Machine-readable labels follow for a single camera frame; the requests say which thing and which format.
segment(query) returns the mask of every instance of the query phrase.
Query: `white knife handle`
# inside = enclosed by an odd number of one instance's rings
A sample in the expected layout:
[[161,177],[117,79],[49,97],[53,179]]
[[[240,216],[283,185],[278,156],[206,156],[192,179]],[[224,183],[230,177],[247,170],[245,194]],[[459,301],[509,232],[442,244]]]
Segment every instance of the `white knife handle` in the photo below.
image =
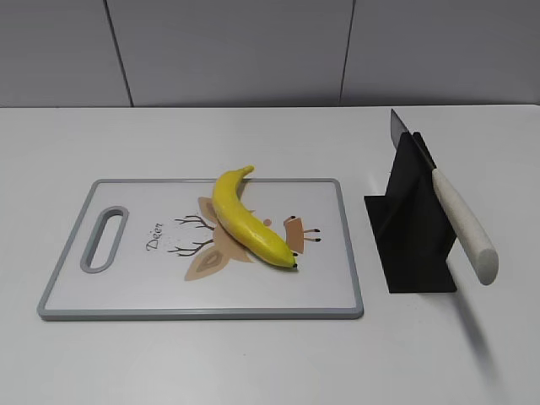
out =
[[499,271],[499,255],[486,231],[478,222],[462,196],[440,172],[434,169],[433,188],[440,205],[456,232],[480,283],[491,284]]

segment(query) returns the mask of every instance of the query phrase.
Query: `banana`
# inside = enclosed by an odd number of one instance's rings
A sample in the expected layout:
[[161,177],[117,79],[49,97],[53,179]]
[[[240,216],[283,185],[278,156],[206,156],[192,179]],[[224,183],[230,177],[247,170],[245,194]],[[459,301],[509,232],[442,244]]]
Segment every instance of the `banana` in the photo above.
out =
[[274,266],[296,267],[287,243],[255,218],[238,198],[238,185],[254,169],[250,165],[223,173],[213,187],[213,209],[227,232],[262,260]]

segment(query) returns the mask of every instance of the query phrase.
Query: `white table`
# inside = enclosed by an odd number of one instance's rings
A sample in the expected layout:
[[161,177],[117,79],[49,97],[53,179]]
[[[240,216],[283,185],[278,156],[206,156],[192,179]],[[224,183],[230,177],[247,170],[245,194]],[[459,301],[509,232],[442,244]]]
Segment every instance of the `white table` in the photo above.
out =
[[[540,403],[540,107],[397,108],[498,247],[457,294],[388,294],[363,203],[394,157],[388,108],[0,110],[0,403]],[[44,322],[35,307],[98,178],[341,181],[354,321]]]

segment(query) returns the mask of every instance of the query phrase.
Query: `knife block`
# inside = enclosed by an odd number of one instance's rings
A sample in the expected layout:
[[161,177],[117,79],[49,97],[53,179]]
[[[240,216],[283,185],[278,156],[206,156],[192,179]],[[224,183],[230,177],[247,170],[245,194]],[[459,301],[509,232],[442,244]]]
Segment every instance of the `knife block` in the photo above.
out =
[[384,196],[365,205],[390,293],[448,293],[456,234],[433,189],[435,163],[418,132],[404,132]]

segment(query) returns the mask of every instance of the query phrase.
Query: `cutting board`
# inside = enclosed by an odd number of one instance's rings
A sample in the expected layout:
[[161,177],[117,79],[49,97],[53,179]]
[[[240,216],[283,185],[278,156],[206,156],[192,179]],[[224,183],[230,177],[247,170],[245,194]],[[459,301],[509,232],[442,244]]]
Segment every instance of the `cutting board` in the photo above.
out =
[[[242,185],[244,205],[297,253],[297,271],[267,265],[223,230],[210,198],[214,182],[97,181],[38,305],[41,318],[363,314],[338,181],[252,179]],[[111,234],[106,230],[113,219]]]

